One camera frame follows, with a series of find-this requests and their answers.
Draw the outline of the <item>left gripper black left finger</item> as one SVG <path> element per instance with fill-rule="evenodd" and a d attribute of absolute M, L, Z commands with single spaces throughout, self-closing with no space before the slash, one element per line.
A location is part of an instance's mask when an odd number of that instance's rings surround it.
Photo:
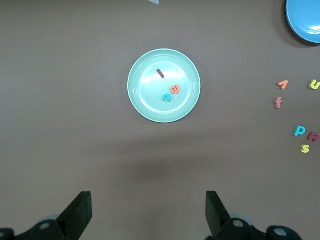
<path fill-rule="evenodd" d="M 28 231 L 15 235 L 11 228 L 2 228 L 2 240 L 78 240 L 92 219 L 92 195 L 82 191 L 57 217 L 37 223 Z"/>

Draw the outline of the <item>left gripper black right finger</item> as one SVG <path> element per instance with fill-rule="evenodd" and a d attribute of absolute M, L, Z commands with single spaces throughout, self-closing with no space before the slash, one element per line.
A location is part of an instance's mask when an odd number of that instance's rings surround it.
<path fill-rule="evenodd" d="M 301 240 L 291 228 L 272 225 L 262 232 L 239 217 L 231 217 L 215 191 L 206 192 L 208 240 Z"/>

